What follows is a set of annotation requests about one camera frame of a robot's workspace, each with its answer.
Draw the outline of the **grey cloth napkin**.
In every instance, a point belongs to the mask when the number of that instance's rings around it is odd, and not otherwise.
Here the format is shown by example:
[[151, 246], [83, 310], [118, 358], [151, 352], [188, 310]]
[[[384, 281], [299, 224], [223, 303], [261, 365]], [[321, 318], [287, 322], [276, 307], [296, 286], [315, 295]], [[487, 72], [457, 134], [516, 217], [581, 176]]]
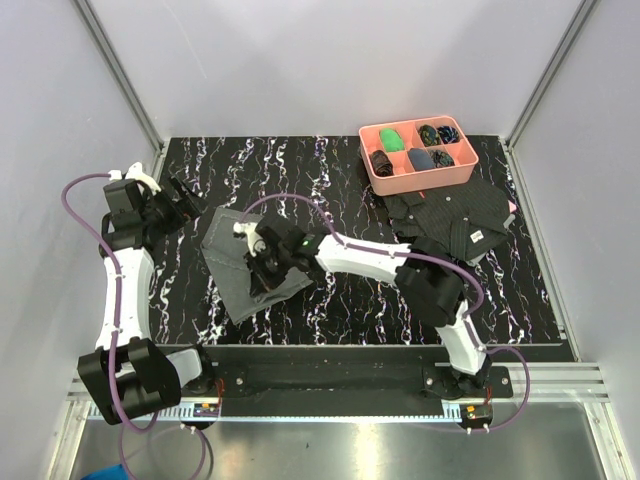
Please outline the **grey cloth napkin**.
[[217, 207], [201, 244], [207, 267], [234, 325], [292, 298], [312, 284], [305, 273], [293, 268], [275, 290], [251, 296], [251, 273], [244, 259], [248, 246], [244, 239], [233, 235], [233, 226], [241, 215], [241, 211]]

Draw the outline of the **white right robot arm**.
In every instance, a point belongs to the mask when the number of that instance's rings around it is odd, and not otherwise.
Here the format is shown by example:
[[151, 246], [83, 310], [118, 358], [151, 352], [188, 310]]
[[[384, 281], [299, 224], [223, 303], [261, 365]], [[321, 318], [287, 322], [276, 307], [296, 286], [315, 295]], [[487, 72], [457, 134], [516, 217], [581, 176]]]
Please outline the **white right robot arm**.
[[246, 241], [250, 294], [271, 292], [289, 272], [350, 274], [394, 286], [409, 312], [425, 320], [448, 353], [451, 381], [466, 396], [490, 383], [491, 360], [470, 320], [472, 307], [464, 293], [466, 271], [439, 253], [435, 242], [385, 244], [350, 238], [333, 231], [306, 233], [281, 216], [258, 222], [238, 221], [233, 234]]

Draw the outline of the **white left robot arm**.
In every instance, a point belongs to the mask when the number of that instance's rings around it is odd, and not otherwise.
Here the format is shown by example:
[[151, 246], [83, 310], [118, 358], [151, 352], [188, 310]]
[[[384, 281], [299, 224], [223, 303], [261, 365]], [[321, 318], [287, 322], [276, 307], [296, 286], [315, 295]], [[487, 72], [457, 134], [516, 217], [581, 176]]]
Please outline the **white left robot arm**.
[[117, 425], [178, 405], [184, 389], [208, 394], [216, 372], [202, 348], [165, 354], [150, 334], [154, 249], [200, 216], [197, 196], [175, 177], [164, 189], [139, 162], [106, 177], [108, 211], [91, 232], [107, 277], [104, 319], [77, 371], [103, 419]]

